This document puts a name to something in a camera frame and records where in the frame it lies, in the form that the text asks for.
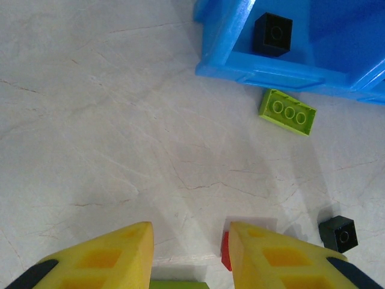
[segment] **blue plastic container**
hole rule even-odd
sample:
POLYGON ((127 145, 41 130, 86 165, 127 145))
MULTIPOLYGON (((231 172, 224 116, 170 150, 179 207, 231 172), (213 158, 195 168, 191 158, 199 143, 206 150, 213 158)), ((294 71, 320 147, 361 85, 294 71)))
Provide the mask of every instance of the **blue plastic container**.
POLYGON ((198 0, 203 24, 196 74, 385 105, 384 0, 198 0), (291 50, 252 50, 265 12, 293 20, 291 50))

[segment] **red lego brick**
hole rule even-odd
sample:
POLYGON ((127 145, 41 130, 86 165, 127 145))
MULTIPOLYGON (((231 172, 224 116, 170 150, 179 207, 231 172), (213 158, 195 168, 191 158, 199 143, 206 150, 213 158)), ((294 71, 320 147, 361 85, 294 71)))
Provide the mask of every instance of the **red lego brick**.
POLYGON ((226 267, 228 271, 232 271, 231 262, 230 262, 230 254, 229 254, 229 232, 225 232, 223 235, 222 241, 222 263, 226 267))

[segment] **lime green lego brick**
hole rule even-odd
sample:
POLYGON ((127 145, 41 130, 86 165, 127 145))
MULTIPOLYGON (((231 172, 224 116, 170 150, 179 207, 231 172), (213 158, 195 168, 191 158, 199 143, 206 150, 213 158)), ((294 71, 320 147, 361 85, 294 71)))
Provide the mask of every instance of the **lime green lego brick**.
POLYGON ((269 89, 259 116, 297 134, 309 136, 317 110, 280 92, 269 89))
POLYGON ((209 289, 203 282, 150 281, 150 289, 209 289))

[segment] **marble surface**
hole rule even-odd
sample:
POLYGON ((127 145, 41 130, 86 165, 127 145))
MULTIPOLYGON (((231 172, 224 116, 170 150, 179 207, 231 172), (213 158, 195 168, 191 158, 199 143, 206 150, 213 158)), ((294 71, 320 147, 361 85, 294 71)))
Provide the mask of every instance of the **marble surface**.
POLYGON ((257 117, 262 91, 196 77, 192 0, 3 1, 0 287, 47 254, 142 220, 154 278, 233 288, 224 226, 321 244, 354 219, 347 257, 385 285, 385 107, 295 95, 309 138, 257 117))

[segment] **green lego brick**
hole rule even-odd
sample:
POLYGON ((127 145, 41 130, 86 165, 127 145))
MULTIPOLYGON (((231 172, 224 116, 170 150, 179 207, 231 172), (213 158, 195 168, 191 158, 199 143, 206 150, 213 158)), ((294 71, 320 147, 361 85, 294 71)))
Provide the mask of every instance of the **green lego brick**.
POLYGON ((259 116, 297 134, 309 136, 317 110, 280 92, 269 89, 259 116))
POLYGON ((202 282, 151 280, 150 289, 209 289, 209 287, 202 282))

